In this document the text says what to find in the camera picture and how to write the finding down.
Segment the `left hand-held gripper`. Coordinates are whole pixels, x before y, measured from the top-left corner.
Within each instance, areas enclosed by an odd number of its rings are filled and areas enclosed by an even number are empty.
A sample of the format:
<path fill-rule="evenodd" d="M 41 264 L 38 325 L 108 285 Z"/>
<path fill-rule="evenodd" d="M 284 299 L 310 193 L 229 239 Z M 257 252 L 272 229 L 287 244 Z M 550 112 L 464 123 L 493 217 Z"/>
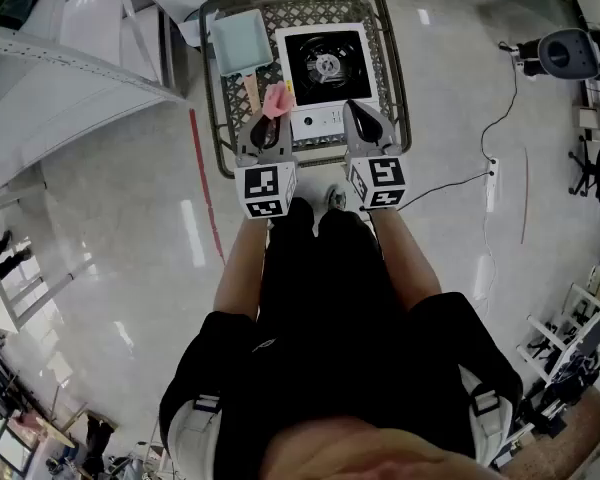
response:
<path fill-rule="evenodd" d="M 242 126 L 237 139 L 236 190 L 250 220 L 286 216 L 297 186 L 290 117 L 270 122 L 262 110 Z"/>

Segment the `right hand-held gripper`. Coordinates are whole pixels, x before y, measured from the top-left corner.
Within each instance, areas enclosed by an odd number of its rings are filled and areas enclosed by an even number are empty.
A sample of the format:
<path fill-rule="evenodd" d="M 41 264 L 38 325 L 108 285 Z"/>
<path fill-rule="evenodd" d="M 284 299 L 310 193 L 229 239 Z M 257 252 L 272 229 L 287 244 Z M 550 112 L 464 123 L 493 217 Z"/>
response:
<path fill-rule="evenodd" d="M 343 106 L 346 179 L 364 211 L 397 208 L 407 192 L 403 163 L 392 122 L 370 105 L 347 100 Z"/>

